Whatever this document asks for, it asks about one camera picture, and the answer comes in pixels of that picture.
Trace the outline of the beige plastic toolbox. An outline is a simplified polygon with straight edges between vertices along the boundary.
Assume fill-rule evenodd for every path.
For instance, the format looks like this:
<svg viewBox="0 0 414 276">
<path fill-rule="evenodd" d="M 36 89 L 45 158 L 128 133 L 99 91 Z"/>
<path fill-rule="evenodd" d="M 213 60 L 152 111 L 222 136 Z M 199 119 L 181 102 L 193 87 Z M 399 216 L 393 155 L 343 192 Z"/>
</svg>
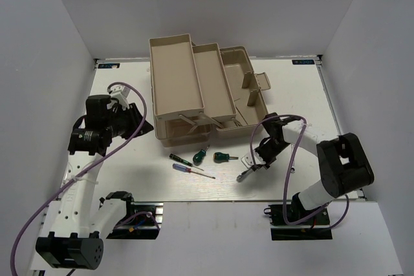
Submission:
<svg viewBox="0 0 414 276">
<path fill-rule="evenodd" d="M 182 34 L 149 40 L 155 136 L 164 147 L 249 136 L 268 113 L 266 73 L 245 47 L 196 45 Z"/>
</svg>

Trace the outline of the long silver wrench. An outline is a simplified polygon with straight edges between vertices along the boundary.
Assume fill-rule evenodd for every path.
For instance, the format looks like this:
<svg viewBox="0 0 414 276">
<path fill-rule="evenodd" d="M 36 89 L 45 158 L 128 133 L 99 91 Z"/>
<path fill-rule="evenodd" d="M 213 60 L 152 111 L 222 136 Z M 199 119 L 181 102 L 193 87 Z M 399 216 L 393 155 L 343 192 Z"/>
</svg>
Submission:
<svg viewBox="0 0 414 276">
<path fill-rule="evenodd" d="M 253 172 L 254 172 L 253 169 L 247 169 L 246 171 L 243 171 L 242 173 L 240 173 L 237 176 L 236 181 L 237 182 L 242 182 L 243 180 L 245 180 Z"/>
</svg>

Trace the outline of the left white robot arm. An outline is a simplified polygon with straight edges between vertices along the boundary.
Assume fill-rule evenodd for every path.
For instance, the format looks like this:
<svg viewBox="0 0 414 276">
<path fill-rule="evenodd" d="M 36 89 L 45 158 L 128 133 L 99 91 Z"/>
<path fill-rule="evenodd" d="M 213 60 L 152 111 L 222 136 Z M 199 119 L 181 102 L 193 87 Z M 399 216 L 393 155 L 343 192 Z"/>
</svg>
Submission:
<svg viewBox="0 0 414 276">
<path fill-rule="evenodd" d="M 111 193 L 92 215 L 93 194 L 113 139 L 129 142 L 153 126 L 127 101 L 124 91 L 89 96 L 85 106 L 85 115 L 72 128 L 58 214 L 47 237 L 36 241 L 36 252 L 52 268 L 95 270 L 102 261 L 104 239 L 119 222 L 136 218 L 131 193 Z"/>
</svg>

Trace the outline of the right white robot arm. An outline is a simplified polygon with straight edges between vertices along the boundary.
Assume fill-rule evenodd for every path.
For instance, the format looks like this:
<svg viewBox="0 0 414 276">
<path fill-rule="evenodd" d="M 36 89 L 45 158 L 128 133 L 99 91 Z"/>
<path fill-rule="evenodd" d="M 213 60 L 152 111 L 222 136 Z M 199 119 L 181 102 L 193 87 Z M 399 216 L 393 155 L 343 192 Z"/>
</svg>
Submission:
<svg viewBox="0 0 414 276">
<path fill-rule="evenodd" d="M 291 172 L 287 171 L 283 188 L 282 216 L 288 226 L 308 223 L 321 213 L 330 202 L 350 192 L 371 185 L 374 172 L 357 135 L 346 133 L 331 138 L 313 129 L 302 116 L 277 113 L 268 114 L 258 123 L 268 136 L 258 146 L 250 145 L 250 166 L 237 181 L 250 173 L 268 169 L 277 156 L 292 146 L 288 167 L 294 164 L 297 150 L 302 148 L 318 159 L 320 179 L 296 193 L 291 200 L 287 191 Z"/>
</svg>

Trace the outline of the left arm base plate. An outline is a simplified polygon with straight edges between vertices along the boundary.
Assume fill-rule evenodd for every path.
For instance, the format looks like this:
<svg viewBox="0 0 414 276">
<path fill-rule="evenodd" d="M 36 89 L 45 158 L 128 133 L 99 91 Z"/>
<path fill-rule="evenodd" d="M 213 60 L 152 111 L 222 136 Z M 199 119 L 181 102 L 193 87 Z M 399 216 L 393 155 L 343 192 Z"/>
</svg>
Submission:
<svg viewBox="0 0 414 276">
<path fill-rule="evenodd" d="M 114 230 L 107 236 L 111 240 L 155 240 L 161 228 L 164 204 L 131 204 L 130 211 L 120 220 Z"/>
</svg>

